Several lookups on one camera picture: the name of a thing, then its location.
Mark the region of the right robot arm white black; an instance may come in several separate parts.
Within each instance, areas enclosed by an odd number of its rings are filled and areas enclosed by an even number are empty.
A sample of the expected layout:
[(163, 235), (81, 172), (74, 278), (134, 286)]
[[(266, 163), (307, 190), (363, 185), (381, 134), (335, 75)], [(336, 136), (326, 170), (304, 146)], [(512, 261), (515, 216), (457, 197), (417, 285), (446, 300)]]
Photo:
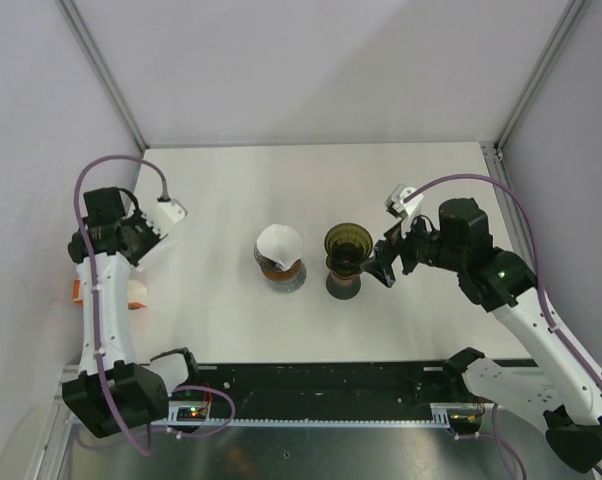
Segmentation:
[(549, 383), (531, 382), (466, 348), (448, 360), (453, 369), (442, 376), (444, 393), (454, 401), (473, 394), (501, 405), (541, 432), (567, 466), (593, 470), (602, 460), (602, 385), (583, 366), (592, 356), (564, 323), (551, 320), (527, 264), (494, 245), (488, 216), (474, 199), (443, 202), (437, 228), (422, 215), (422, 202), (420, 195), (407, 199), (402, 193), (386, 200), (397, 222), (376, 243), (366, 271), (386, 287), (396, 281), (395, 260), (404, 274), (419, 264), (455, 273), (466, 298), (517, 338)]

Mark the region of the clear glass carafe server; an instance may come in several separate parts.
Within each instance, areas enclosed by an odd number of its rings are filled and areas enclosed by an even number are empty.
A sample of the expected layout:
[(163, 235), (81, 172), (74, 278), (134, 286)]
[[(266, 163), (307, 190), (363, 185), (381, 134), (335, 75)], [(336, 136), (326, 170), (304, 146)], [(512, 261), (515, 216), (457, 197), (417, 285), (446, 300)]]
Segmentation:
[(269, 279), (270, 287), (279, 293), (293, 293), (299, 290), (305, 283), (307, 271), (305, 264), (300, 262), (298, 266), (286, 271), (287, 277), (281, 280)]

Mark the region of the olive green dripper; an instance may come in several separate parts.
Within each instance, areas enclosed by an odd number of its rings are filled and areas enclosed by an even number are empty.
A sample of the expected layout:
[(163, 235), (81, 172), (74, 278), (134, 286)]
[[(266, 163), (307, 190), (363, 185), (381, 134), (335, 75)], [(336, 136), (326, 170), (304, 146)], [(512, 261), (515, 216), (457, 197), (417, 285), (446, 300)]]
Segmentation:
[(358, 275), (371, 257), (373, 241), (370, 233), (356, 223), (333, 226), (325, 235), (327, 268), (339, 277)]

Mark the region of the red black coffee dripper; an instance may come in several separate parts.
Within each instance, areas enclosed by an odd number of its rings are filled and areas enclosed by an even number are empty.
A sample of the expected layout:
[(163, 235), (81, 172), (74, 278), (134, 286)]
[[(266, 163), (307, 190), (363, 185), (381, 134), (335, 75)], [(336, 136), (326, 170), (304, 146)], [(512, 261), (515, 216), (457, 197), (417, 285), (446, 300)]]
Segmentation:
[(361, 289), (361, 268), (337, 269), (330, 267), (326, 277), (326, 289), (338, 300), (350, 300), (358, 295)]

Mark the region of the clear glass dripper cone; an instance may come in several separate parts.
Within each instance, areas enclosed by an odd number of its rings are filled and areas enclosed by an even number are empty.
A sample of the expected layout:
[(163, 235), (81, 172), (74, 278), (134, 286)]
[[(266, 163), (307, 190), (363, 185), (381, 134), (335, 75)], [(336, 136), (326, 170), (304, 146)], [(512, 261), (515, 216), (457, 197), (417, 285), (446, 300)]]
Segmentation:
[(266, 272), (281, 272), (279, 264), (263, 255), (257, 246), (254, 247), (254, 258), (259, 267)]

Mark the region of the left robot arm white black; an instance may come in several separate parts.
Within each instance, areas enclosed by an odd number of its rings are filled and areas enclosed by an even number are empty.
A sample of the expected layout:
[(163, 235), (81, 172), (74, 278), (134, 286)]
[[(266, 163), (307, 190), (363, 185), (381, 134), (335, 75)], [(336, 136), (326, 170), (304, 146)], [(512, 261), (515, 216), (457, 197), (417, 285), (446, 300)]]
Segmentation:
[(138, 360), (129, 308), (132, 271), (187, 211), (161, 197), (144, 212), (136, 196), (119, 187), (83, 198), (79, 229), (68, 245), (83, 295), (83, 347), (78, 376), (63, 383), (62, 398), (95, 437), (106, 438), (166, 418), (172, 393), (188, 400), (201, 390), (202, 376), (186, 347)]

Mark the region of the white paper coffee filter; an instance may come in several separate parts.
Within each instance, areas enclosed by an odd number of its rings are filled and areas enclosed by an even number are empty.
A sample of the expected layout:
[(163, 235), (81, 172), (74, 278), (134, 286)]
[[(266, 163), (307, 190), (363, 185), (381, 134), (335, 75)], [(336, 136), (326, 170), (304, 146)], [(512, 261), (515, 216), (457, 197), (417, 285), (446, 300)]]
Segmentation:
[(272, 224), (257, 237), (258, 252), (273, 261), (282, 271), (287, 271), (302, 258), (302, 239), (292, 228)]

